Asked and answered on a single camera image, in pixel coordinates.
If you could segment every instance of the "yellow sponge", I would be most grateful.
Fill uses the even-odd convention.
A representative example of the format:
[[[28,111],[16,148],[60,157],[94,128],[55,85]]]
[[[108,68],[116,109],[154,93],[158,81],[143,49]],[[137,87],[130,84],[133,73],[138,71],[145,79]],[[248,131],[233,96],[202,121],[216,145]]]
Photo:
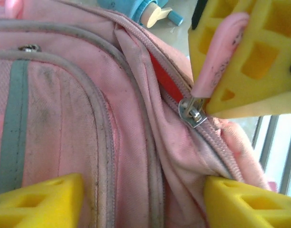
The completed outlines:
[[[220,118],[291,113],[291,0],[208,0],[189,30],[195,80],[216,28],[234,12],[248,12],[250,21],[206,112]]]
[[[207,177],[211,228],[291,228],[291,197],[225,178]]]
[[[76,228],[83,200],[80,174],[0,195],[0,228]]]

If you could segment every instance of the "pink backpack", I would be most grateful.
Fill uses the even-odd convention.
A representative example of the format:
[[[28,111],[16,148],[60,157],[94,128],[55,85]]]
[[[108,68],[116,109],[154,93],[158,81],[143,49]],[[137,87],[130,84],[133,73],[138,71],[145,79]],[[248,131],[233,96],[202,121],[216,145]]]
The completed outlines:
[[[206,175],[269,189],[243,130],[181,120],[188,59],[125,16],[0,0],[0,193],[78,172],[79,227],[208,227]]]

